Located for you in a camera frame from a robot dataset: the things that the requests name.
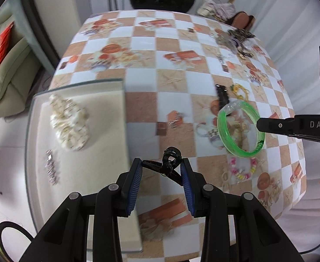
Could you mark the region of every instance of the transparent bangle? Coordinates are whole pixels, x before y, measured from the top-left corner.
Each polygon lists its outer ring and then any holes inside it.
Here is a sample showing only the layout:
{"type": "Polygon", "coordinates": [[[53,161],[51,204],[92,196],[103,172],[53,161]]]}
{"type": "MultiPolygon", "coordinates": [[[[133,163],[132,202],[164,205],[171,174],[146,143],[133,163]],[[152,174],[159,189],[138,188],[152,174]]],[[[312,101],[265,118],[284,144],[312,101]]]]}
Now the transparent bangle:
{"type": "Polygon", "coordinates": [[[253,157],[262,149],[264,145],[264,132],[260,132],[256,128],[257,141],[256,147],[252,152],[247,152],[240,149],[232,139],[227,126],[227,115],[238,109],[243,110],[250,117],[252,123],[256,126],[257,120],[260,119],[258,112],[247,102],[236,100],[225,105],[218,113],[217,129],[219,137],[221,138],[226,149],[233,155],[237,157],[253,157]]]}

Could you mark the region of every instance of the table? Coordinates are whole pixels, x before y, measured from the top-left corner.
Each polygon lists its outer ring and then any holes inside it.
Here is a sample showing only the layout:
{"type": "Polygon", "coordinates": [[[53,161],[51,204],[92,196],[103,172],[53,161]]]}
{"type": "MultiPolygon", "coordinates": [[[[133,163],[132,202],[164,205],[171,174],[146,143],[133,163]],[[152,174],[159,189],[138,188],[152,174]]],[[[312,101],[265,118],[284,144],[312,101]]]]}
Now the table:
{"type": "MultiPolygon", "coordinates": [[[[71,41],[50,88],[101,78],[123,78],[131,159],[160,161],[167,147],[177,147],[208,183],[232,194],[254,193],[277,219],[306,191],[302,141],[266,134],[264,148],[256,156],[255,173],[248,180],[237,180],[231,173],[231,157],[213,125],[211,103],[217,99],[215,84],[227,88],[242,85],[249,91],[248,103],[261,117],[288,118],[294,116],[294,111],[261,41],[251,39],[253,57],[243,60],[217,45],[210,35],[215,29],[224,34],[234,28],[203,17],[167,11],[92,15],[71,41]],[[218,60],[219,53],[227,68],[218,60]],[[184,123],[168,128],[164,135],[157,130],[158,122],[167,122],[167,115],[173,110],[183,114],[184,123]]],[[[233,100],[235,95],[228,91],[233,100]]],[[[138,214],[176,198],[186,204],[182,187],[144,169],[137,199],[138,214]]],[[[204,218],[191,219],[163,238],[143,239],[143,252],[124,254],[124,259],[184,261],[198,257],[204,222],[204,218]]]]}

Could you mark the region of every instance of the sandal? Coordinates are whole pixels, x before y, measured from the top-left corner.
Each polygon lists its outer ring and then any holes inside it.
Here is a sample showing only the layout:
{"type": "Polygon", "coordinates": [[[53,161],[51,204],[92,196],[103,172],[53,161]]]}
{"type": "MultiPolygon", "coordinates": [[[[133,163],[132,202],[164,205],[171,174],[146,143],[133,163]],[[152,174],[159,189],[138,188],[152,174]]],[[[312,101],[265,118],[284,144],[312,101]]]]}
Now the sandal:
{"type": "Polygon", "coordinates": [[[255,17],[254,16],[249,16],[249,23],[248,25],[244,28],[247,31],[250,31],[250,29],[252,28],[253,24],[255,23],[255,17]]]}
{"type": "Polygon", "coordinates": [[[238,12],[234,17],[228,19],[225,24],[234,26],[237,29],[244,29],[250,23],[250,17],[245,12],[238,12]]]}

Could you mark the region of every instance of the white scrunchie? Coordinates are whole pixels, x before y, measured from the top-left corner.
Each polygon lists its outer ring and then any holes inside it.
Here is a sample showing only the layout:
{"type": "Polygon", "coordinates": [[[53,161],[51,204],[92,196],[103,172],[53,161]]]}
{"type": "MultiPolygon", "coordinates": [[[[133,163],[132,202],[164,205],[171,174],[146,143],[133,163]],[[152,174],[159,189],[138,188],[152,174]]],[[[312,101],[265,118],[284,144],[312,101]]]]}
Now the white scrunchie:
{"type": "Polygon", "coordinates": [[[52,108],[50,124],[56,132],[58,142],[68,150],[81,149],[89,138],[86,109],[80,108],[71,99],[55,94],[49,100],[52,108]]]}

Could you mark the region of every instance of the sofa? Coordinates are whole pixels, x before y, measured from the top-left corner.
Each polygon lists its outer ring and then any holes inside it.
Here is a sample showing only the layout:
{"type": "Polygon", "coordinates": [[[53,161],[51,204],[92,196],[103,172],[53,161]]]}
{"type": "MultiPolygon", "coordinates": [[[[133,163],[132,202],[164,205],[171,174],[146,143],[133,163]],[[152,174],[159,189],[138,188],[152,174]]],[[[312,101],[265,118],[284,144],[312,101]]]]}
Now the sofa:
{"type": "Polygon", "coordinates": [[[5,2],[0,7],[0,34],[13,21],[7,55],[0,64],[0,117],[24,111],[30,88],[41,67],[16,27],[9,3],[5,2]]]}

